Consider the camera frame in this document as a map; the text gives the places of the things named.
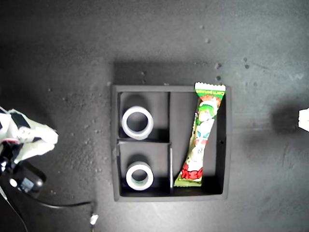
black tray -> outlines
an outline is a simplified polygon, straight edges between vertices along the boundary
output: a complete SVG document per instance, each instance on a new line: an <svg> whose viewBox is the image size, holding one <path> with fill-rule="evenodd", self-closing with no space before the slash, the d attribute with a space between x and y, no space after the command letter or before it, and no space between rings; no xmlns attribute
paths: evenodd
<svg viewBox="0 0 309 232"><path fill-rule="evenodd" d="M187 155L198 96L193 86L112 87L112 177L114 199L120 202L171 202L226 199L231 155L231 89L226 88L211 129L203 163L202 187L173 187ZM154 118L145 140L129 138L121 128L124 111L139 105ZM154 182L144 191L126 183L128 166L148 163Z"/></svg>

candy bar wrapper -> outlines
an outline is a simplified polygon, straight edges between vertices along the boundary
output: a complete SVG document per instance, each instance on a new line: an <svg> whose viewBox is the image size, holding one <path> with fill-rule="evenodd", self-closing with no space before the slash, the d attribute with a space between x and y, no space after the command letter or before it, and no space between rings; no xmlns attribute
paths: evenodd
<svg viewBox="0 0 309 232"><path fill-rule="evenodd" d="M225 86L197 82L195 91L199 96L197 112L193 122L187 159L175 180L174 186L176 187L200 187L202 185L204 150L225 94Z"/></svg>

plastic wrapper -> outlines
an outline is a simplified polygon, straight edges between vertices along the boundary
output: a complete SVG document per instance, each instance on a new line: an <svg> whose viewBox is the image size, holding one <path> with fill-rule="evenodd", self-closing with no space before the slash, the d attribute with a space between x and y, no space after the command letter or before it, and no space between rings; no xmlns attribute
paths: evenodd
<svg viewBox="0 0 309 232"><path fill-rule="evenodd" d="M195 83L199 96L196 116L193 122L187 158L175 180L176 187L200 187L203 175L203 157L211 128L225 94L225 86Z"/></svg>

white tape roll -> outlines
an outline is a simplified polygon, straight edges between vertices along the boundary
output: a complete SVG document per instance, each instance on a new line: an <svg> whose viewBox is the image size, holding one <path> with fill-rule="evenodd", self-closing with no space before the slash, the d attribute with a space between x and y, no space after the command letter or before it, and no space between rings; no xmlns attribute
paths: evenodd
<svg viewBox="0 0 309 232"><path fill-rule="evenodd" d="M147 126L141 130L141 131L133 131L129 128L129 126L127 125L127 119L129 118L129 116L133 113L142 113L147 117ZM143 107L140 106L133 106L131 108L129 108L123 115L122 117L122 129L124 130L124 132L127 134L127 136L136 139L136 140L143 140L146 139L149 134L151 133L151 131L154 128L154 119L151 116L151 114L149 113L148 110L146 110Z"/></svg>
<svg viewBox="0 0 309 232"><path fill-rule="evenodd" d="M137 181L135 180L132 175L136 170L143 170L146 172L147 177L144 180ZM154 175L151 171L149 165L145 162L134 162L131 164L126 172L126 182L127 184L134 190L145 190L149 188L154 181Z"/></svg>

dark surface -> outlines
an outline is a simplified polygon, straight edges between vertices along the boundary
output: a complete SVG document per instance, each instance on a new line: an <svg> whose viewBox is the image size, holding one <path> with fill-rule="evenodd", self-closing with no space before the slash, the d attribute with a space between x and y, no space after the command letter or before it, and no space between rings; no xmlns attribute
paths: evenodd
<svg viewBox="0 0 309 232"><path fill-rule="evenodd" d="M309 106L307 0L0 5L0 105L60 134L53 152L31 159L48 177L40 199L96 197L99 232L309 230L309 133L295 127ZM216 76L233 91L228 199L115 203L108 83L192 85ZM52 210L10 196L31 232L89 231L87 207ZM1 232L22 231L0 204Z"/></svg>

